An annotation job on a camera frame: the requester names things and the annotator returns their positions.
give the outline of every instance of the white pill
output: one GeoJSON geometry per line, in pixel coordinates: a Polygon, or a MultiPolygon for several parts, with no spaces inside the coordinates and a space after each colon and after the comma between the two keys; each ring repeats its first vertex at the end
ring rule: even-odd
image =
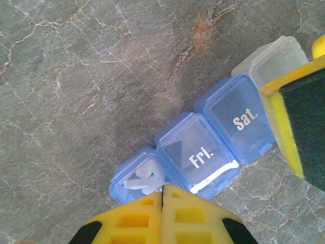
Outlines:
{"type": "Polygon", "coordinates": [[[156,191],[158,188],[160,188],[162,185],[165,184],[164,180],[160,180],[155,176],[150,177],[148,180],[150,181],[150,185],[142,189],[142,193],[145,195],[149,195],[153,193],[154,191],[156,191]]]}
{"type": "Polygon", "coordinates": [[[128,179],[124,181],[124,188],[138,190],[150,186],[151,181],[148,179],[128,179]]]}
{"type": "Polygon", "coordinates": [[[136,176],[140,179],[147,179],[152,174],[152,168],[154,167],[156,167],[156,163],[151,159],[136,170],[136,176]]]}
{"type": "Polygon", "coordinates": [[[161,180],[163,180],[166,175],[163,169],[160,168],[154,160],[149,160],[136,170],[136,176],[140,179],[148,179],[152,174],[161,180]]]}

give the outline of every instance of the white stripe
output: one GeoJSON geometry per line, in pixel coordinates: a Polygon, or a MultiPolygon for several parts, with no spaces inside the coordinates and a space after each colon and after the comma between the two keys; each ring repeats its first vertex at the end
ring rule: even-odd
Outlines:
{"type": "Polygon", "coordinates": [[[225,173],[227,170],[230,169],[236,169],[239,167],[239,164],[236,160],[233,160],[231,163],[223,165],[220,169],[215,171],[213,174],[208,176],[205,180],[201,181],[200,183],[196,184],[193,186],[190,191],[193,194],[198,193],[199,190],[203,189],[206,187],[208,184],[210,184],[213,180],[215,180],[217,177],[219,177],[221,174],[225,173]]]}

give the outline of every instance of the rust-colored vein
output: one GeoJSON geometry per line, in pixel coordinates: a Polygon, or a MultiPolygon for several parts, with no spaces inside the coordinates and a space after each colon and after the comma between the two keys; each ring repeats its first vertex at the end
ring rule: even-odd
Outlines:
{"type": "Polygon", "coordinates": [[[172,76],[168,82],[170,89],[174,86],[178,70],[193,57],[194,53],[199,52],[201,47],[210,38],[210,32],[216,22],[219,21],[224,15],[231,13],[244,0],[238,0],[232,5],[230,5],[228,8],[221,10],[220,12],[217,12],[215,14],[215,12],[219,9],[223,1],[224,0],[219,0],[218,3],[208,11],[208,17],[206,19],[204,19],[205,12],[199,13],[199,19],[193,24],[191,29],[189,45],[186,50],[179,55],[178,62],[173,68],[172,76]]]}

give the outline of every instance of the weekly pill box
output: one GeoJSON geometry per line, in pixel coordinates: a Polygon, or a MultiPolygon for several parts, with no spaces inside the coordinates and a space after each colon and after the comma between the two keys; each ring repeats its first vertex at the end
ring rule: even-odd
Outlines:
{"type": "Polygon", "coordinates": [[[206,199],[240,171],[233,154],[201,114],[182,113],[155,136],[154,143],[171,175],[206,199]]]}
{"type": "Polygon", "coordinates": [[[238,162],[250,164],[275,142],[257,88],[246,75],[217,82],[194,104],[238,162]]]}
{"type": "Polygon", "coordinates": [[[115,200],[125,204],[152,192],[161,191],[164,184],[180,186],[177,180],[167,173],[165,164],[154,148],[144,145],[115,169],[109,193],[115,200]]]}

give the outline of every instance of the gray marble countertop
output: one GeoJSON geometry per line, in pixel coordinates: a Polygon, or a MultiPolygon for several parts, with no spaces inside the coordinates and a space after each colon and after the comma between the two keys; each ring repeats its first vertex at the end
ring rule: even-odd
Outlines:
{"type": "MultiPolygon", "coordinates": [[[[324,0],[0,0],[0,243],[68,243],[115,167],[281,35],[311,58],[324,0]]],[[[325,243],[325,193],[274,146],[214,202],[259,243],[325,243]]]]}

